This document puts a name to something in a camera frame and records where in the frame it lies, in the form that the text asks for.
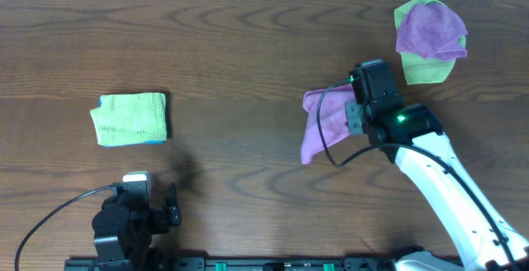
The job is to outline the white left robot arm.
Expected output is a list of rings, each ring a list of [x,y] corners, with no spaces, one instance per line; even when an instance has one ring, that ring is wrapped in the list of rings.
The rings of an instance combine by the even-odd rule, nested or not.
[[[164,194],[164,204],[151,207],[150,190],[144,181],[117,183],[92,221],[94,246],[101,271],[171,270],[170,263],[152,248],[152,236],[167,234],[179,226],[176,186]]]

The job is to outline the pink microfiber cloth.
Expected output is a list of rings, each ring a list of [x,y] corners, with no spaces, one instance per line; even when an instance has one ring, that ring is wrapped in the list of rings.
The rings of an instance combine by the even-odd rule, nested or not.
[[[300,149],[302,164],[310,164],[313,156],[324,150],[317,128],[317,105],[324,92],[324,89],[318,89],[303,95],[302,106],[307,113],[307,124]],[[355,94],[350,85],[333,88],[325,96],[320,109],[320,122],[328,147],[350,134],[346,120],[346,103],[354,100]]]

